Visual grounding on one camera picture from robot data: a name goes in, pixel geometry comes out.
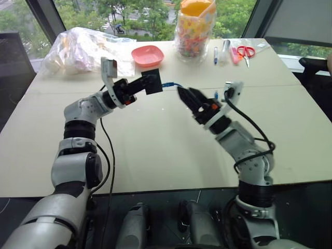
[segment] blue pen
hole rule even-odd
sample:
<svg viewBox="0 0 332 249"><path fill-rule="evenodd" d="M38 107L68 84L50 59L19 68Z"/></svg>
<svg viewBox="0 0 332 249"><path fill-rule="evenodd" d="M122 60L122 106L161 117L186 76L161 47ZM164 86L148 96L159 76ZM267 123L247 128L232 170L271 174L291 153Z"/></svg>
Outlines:
<svg viewBox="0 0 332 249"><path fill-rule="evenodd" d="M214 47L214 64L216 65L218 63L218 48Z"/></svg>

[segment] electrical wire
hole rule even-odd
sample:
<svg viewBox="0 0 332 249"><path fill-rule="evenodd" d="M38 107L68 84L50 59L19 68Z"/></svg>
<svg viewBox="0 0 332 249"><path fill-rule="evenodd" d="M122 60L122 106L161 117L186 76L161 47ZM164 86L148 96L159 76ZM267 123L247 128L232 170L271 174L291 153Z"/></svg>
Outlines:
<svg viewBox="0 0 332 249"><path fill-rule="evenodd" d="M110 173L110 162L109 162L109 158L108 158L106 152L104 151L104 149L98 143L97 143L97 147L103 153L103 155L104 155L104 157L106 159L106 162L107 162L107 173L106 173L106 176L103 179L103 181L98 185L98 187L95 188L95 189L93 189L90 192L90 195L93 195L96 191L98 191L105 184L105 182L107 181L107 179L109 177L109 173Z"/></svg>
<svg viewBox="0 0 332 249"><path fill-rule="evenodd" d="M106 212L106 217L105 217L105 222L104 222L104 226L103 226L103 230L102 230L102 239L101 239L101 248L104 247L104 237L105 237L105 231L106 231L106 227L107 227L107 222L108 222L108 217L109 217L109 210L110 210L110 204L111 204L111 196L112 196L112 192L113 192L113 185L114 185L114 178L115 178L115 153L114 153L114 148L113 148L113 144L111 139L108 136L108 133L104 127L103 124L103 119L100 119L100 124L102 126L102 129L109 141L109 145L110 145L110 149L112 151L112 156L113 156L113 173L112 173L112 181L110 184L110 188L109 188L109 193L108 193L108 204L107 204L107 212Z"/></svg>
<svg viewBox="0 0 332 249"><path fill-rule="evenodd" d="M162 87L172 87L172 86L182 87L180 84L178 84L178 83L174 83L174 82L164 83L164 84L161 84L161 86L162 86Z"/></svg>
<svg viewBox="0 0 332 249"><path fill-rule="evenodd" d="M9 202L10 202L10 198L8 198L8 201L7 201L6 205L4 206L4 208L0 211L0 214L2 214L4 212L4 210L6 209L6 207L9 204Z"/></svg>
<svg viewBox="0 0 332 249"><path fill-rule="evenodd" d="M229 100L229 91L230 89L228 89L227 91L225 91L224 93L224 96L225 96L225 101L226 103L233 109L235 110L239 115L241 115L242 117L244 117L253 127L256 128L256 130L260 133L260 135L263 137L263 139L258 139L258 138L254 138L255 140L258 140L258 141L263 141L263 142L266 142L267 145L269 146L269 149L266 150L266 151L263 151L263 152L260 152L260 153L257 153L257 154L254 154L254 155L251 155L251 156L248 156L248 157L245 157L239 161L237 161L233 168L234 170L239 173L238 171L238 165L240 165L241 163L245 162L245 161L248 161L248 160L251 160L251 159L254 159L254 158L257 158L257 157L261 157L261 156L264 156L264 155L267 155L267 154L273 154L273 151L275 150L275 144L271 141L269 141L269 139L267 138L267 136L265 135L265 133L263 132L263 130L250 118L248 117L245 113L243 113L242 111L240 111L235 105L233 105L232 102L230 102Z"/></svg>

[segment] clear plastic bag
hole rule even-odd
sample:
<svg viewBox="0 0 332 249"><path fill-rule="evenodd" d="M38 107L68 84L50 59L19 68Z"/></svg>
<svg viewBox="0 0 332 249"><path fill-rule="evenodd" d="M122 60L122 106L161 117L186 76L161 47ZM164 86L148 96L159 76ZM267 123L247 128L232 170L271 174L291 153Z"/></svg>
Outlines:
<svg viewBox="0 0 332 249"><path fill-rule="evenodd" d="M215 0L198 17L189 16L182 13L181 10L179 11L174 41L181 60L197 63L204 61L215 19Z"/></svg>
<svg viewBox="0 0 332 249"><path fill-rule="evenodd" d="M116 60L118 76L135 75L131 51L136 40L119 38L100 31L75 27L58 35L45 56L40 72L43 75L68 75L99 71L101 57Z"/></svg>

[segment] window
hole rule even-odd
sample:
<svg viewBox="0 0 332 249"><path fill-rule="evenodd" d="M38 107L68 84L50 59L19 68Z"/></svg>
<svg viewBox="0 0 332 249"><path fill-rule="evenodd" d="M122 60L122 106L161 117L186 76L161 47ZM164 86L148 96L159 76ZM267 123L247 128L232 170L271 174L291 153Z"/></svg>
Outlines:
<svg viewBox="0 0 332 249"><path fill-rule="evenodd" d="M18 31L29 59L44 58L51 45L25 0L0 1L0 32Z"/></svg>
<svg viewBox="0 0 332 249"><path fill-rule="evenodd" d="M332 53L332 48L302 45L296 43L271 43L271 46L277 54L285 54L289 56L314 56L327 58L327 56Z"/></svg>
<svg viewBox="0 0 332 249"><path fill-rule="evenodd" d="M76 26L137 39L173 40L181 0L53 0L67 29ZM217 0L213 37L242 35L256 0Z"/></svg>
<svg viewBox="0 0 332 249"><path fill-rule="evenodd" d="M213 29L215 38L240 38L255 7L256 0L219 0Z"/></svg>

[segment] black chair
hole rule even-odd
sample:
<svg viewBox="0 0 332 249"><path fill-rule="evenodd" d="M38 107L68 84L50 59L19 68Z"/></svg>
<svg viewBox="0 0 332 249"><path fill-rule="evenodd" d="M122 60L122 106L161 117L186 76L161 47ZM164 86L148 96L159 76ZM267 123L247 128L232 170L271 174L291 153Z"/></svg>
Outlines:
<svg viewBox="0 0 332 249"><path fill-rule="evenodd" d="M305 70L295 76L332 122L332 78L316 75L318 71L328 71L327 60L301 58L299 62Z"/></svg>
<svg viewBox="0 0 332 249"><path fill-rule="evenodd" d="M0 132L35 76L19 33L0 33Z"/></svg>

